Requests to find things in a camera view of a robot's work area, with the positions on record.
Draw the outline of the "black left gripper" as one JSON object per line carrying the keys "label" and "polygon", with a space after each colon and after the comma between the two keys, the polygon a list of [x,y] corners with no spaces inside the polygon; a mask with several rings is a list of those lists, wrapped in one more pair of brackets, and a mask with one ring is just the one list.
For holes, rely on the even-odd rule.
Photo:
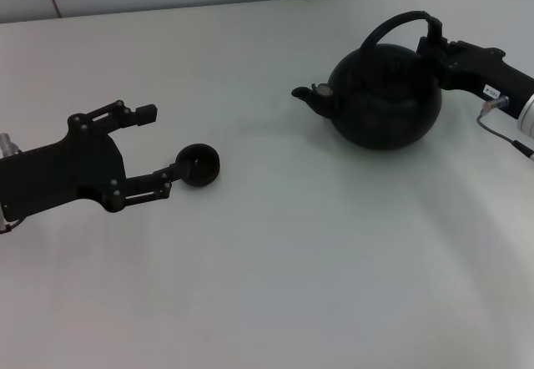
{"label": "black left gripper", "polygon": [[181,179],[177,164],[125,179],[123,158],[108,135],[156,121],[148,104],[132,110],[117,100],[68,119],[68,132],[54,144],[1,159],[1,209],[8,222],[75,200],[93,200],[107,211],[166,200]]}

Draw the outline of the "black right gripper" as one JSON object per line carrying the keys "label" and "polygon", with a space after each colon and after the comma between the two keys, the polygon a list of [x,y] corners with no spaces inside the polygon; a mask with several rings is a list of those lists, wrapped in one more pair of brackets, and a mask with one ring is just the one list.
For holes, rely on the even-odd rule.
{"label": "black right gripper", "polygon": [[482,48],[443,36],[438,18],[427,18],[427,37],[421,37],[416,52],[428,68],[443,68],[441,87],[462,90],[490,100],[508,97],[506,114],[519,114],[533,95],[533,78],[504,62],[498,48]]}

